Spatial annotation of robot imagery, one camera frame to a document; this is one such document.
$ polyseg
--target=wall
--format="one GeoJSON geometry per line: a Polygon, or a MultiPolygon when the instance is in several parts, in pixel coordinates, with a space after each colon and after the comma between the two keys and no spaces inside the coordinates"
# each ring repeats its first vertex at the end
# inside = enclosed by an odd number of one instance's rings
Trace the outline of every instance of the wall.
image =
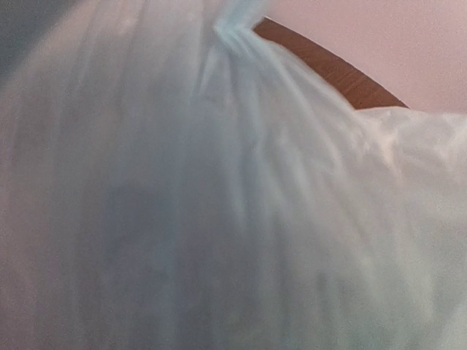
{"type": "Polygon", "coordinates": [[[466,0],[275,0],[270,17],[411,108],[467,113],[466,0]]]}

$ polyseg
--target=white plastic bag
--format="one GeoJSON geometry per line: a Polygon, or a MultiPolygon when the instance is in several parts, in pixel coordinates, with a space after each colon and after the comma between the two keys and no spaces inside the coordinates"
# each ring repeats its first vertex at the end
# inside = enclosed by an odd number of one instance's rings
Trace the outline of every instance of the white plastic bag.
{"type": "Polygon", "coordinates": [[[90,0],[0,97],[2,349],[464,349],[467,118],[356,112],[263,1],[90,0]]]}

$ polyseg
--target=wrinkled plastic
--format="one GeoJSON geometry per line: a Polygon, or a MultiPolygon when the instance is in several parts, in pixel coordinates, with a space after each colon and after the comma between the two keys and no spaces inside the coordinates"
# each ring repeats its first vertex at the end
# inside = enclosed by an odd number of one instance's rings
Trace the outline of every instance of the wrinkled plastic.
{"type": "Polygon", "coordinates": [[[467,117],[356,112],[263,6],[87,1],[2,88],[2,349],[465,349],[467,117]]]}

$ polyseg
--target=brown curved edge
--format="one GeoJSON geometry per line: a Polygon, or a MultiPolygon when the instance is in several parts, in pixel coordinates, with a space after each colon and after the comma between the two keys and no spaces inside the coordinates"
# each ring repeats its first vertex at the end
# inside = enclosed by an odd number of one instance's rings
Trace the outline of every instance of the brown curved edge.
{"type": "Polygon", "coordinates": [[[338,56],[290,29],[265,19],[255,29],[297,55],[334,86],[356,109],[381,106],[405,107],[394,95],[338,56]]]}

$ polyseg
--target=pink wall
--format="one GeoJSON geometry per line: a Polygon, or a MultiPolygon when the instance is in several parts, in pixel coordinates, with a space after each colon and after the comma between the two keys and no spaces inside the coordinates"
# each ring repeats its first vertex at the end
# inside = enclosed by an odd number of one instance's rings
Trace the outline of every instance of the pink wall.
{"type": "Polygon", "coordinates": [[[271,18],[408,106],[467,113],[467,0],[273,0],[271,18]]]}

